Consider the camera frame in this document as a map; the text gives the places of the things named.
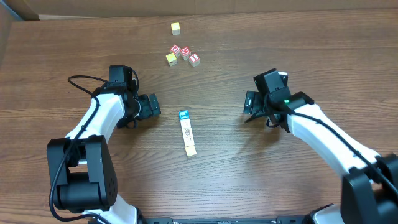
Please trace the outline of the blue edged wooden block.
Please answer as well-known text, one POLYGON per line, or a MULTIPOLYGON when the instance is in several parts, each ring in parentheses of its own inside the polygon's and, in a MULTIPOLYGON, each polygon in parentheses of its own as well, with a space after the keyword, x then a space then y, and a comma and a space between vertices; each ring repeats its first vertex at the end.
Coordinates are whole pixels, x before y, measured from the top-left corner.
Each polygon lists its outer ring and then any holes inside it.
POLYGON ((188 110, 181 110, 178 112, 179 120, 190 119, 190 114, 188 110))

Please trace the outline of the yellow top wooden block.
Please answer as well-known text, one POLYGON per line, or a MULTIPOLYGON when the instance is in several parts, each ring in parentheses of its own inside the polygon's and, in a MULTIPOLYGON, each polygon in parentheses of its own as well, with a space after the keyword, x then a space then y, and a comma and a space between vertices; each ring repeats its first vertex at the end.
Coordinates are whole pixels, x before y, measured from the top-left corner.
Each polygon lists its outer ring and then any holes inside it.
POLYGON ((197 155, 197 151, 196 151, 194 145, 187 146, 185 148, 185 152, 186 152, 186 155, 187 155, 188 158, 192 158, 192 157, 195 157, 197 155))

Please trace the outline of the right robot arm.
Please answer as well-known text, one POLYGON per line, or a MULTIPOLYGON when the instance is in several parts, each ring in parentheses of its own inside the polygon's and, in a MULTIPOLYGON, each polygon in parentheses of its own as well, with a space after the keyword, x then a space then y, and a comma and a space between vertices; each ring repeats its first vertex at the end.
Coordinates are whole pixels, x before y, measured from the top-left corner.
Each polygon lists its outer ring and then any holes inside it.
POLYGON ((341 203, 310 212, 302 223, 397 223, 397 155, 381 156, 331 121, 304 92, 292 94, 288 74, 272 69, 253 78, 243 113, 267 118, 307 143, 341 178, 341 203))

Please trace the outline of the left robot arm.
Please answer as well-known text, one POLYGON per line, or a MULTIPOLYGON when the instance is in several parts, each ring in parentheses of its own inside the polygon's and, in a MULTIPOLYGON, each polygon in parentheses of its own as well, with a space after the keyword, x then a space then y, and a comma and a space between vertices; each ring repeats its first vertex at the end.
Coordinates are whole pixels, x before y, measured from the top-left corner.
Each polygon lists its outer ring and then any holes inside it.
POLYGON ((102 82, 89 92, 91 104, 78 125, 47 145, 50 212, 61 222, 145 223, 118 194, 108 142, 114 129, 160 115, 159 102, 155 94, 139 94, 137 73, 126 65, 110 66, 102 82))

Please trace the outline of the beige picture wooden block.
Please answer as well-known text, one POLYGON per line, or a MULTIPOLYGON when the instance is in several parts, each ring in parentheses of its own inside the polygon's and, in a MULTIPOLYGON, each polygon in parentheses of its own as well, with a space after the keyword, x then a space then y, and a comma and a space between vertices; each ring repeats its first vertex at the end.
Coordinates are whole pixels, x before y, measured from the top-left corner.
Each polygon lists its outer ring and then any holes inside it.
POLYGON ((180 120, 180 125, 181 125, 182 129, 191 128, 192 127, 190 119, 181 119, 180 120))

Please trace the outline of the green letter B block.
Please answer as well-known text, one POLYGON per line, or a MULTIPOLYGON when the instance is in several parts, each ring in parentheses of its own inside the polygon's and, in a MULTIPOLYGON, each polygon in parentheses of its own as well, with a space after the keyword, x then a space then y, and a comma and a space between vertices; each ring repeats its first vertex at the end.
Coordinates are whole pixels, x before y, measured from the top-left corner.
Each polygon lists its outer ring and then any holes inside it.
POLYGON ((182 128, 183 138, 190 138, 193 136, 191 128, 182 128))

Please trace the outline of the beige drawing wooden block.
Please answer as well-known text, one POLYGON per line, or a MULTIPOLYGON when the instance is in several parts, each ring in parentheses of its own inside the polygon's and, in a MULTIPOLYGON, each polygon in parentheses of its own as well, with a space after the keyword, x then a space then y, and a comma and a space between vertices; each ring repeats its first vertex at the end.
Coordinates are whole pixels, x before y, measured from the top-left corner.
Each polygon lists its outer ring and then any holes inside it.
POLYGON ((185 137, 183 140, 185 147, 190 147, 195 145, 193 136, 185 137))

